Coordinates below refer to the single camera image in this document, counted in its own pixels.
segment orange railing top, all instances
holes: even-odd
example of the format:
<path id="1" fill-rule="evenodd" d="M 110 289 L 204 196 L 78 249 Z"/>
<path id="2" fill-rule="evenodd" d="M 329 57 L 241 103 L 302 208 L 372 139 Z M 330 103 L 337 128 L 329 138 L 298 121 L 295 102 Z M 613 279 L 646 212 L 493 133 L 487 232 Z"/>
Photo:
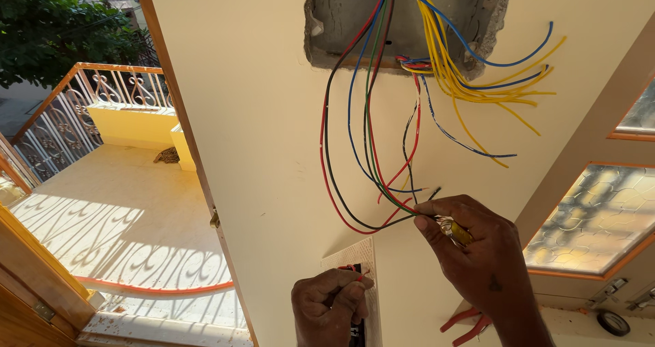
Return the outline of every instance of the orange railing top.
<path id="1" fill-rule="evenodd" d="M 31 126 L 34 121 L 45 111 L 45 109 L 50 105 L 51 102 L 63 91 L 63 88 L 75 77 L 79 70 L 116 70 L 116 71 L 125 71 L 125 72 L 144 72 L 144 73 L 154 73 L 154 74 L 164 74 L 164 71 L 161 68 L 156 67 L 139 67 L 139 66 L 120 66 L 118 64 L 100 64 L 100 63 L 82 63 L 78 62 L 71 68 L 70 71 L 61 79 L 61 82 L 53 89 L 53 91 L 48 95 L 39 108 L 32 114 L 28 121 L 23 125 L 23 127 L 18 130 L 18 133 L 11 139 L 11 143 L 15 144 L 23 137 L 23 134 L 27 132 L 29 126 Z"/>

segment balcony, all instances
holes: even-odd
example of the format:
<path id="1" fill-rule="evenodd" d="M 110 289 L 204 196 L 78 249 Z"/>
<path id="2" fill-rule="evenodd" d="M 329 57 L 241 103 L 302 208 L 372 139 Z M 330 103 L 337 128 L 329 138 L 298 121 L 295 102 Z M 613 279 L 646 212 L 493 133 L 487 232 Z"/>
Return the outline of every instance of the balcony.
<path id="1" fill-rule="evenodd" d="M 12 141 L 33 188 L 10 209 L 105 297 L 80 344 L 252 346 L 233 287 L 180 291 L 231 275 L 160 69 L 78 64 L 60 86 Z"/>

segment door latch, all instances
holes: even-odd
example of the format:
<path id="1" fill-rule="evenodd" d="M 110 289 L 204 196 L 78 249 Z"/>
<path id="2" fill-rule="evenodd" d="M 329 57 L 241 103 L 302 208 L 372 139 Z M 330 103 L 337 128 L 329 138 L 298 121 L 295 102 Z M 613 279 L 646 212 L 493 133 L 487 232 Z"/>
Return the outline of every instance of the door latch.
<path id="1" fill-rule="evenodd" d="M 642 294 L 639 298 L 630 302 L 630 306 L 627 307 L 630 311 L 635 311 L 636 309 L 645 309 L 646 306 L 651 305 L 655 306 L 655 288 L 646 293 Z"/>
<path id="2" fill-rule="evenodd" d="M 34 306 L 32 306 L 32 309 L 37 313 L 38 316 L 42 317 L 49 323 L 50 320 L 52 320 L 56 315 L 53 310 L 45 306 L 45 304 L 41 301 L 38 301 Z"/>
<path id="3" fill-rule="evenodd" d="M 590 309 L 595 309 L 598 307 L 598 305 L 602 304 L 603 302 L 607 301 L 607 299 L 611 299 L 612 301 L 618 303 L 618 298 L 614 296 L 614 293 L 616 293 L 621 287 L 627 284 L 627 279 L 625 278 L 616 278 L 615 280 L 612 281 L 612 283 L 608 284 L 607 287 L 605 287 L 602 291 L 598 292 L 594 297 L 592 297 L 588 302 L 587 302 L 587 307 Z"/>
<path id="4" fill-rule="evenodd" d="M 209 226 L 213 229 L 218 229 L 218 227 L 221 226 L 221 219 L 218 217 L 218 211 L 216 208 L 214 208 L 214 215 L 212 215 L 212 219 L 209 221 Z"/>

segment frosted glass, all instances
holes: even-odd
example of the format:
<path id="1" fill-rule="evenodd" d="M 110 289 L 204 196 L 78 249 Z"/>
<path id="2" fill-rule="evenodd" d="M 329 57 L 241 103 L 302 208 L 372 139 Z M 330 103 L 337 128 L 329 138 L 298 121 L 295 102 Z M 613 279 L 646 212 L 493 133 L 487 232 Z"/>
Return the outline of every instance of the frosted glass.
<path id="1" fill-rule="evenodd" d="M 616 132 L 655 134 L 655 79 L 630 108 Z"/>
<path id="2" fill-rule="evenodd" d="M 602 275 L 655 229 L 655 169 L 587 166 L 523 250 L 528 268 Z"/>

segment white perforated plate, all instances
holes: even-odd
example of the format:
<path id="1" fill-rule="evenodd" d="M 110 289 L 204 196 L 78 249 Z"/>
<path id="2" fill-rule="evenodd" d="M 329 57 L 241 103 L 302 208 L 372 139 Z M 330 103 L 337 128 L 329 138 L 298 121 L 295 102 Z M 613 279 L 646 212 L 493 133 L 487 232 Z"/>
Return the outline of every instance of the white perforated plate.
<path id="1" fill-rule="evenodd" d="M 362 264 L 362 272 L 370 270 L 366 276 L 375 282 L 375 286 L 366 291 L 366 306 L 369 317 L 366 318 L 366 346 L 382 347 L 382 331 L 380 325 L 380 306 L 377 296 L 377 273 L 375 271 L 375 250 L 373 238 L 355 243 L 329 257 L 321 260 L 321 269 L 326 271 L 348 264 Z"/>

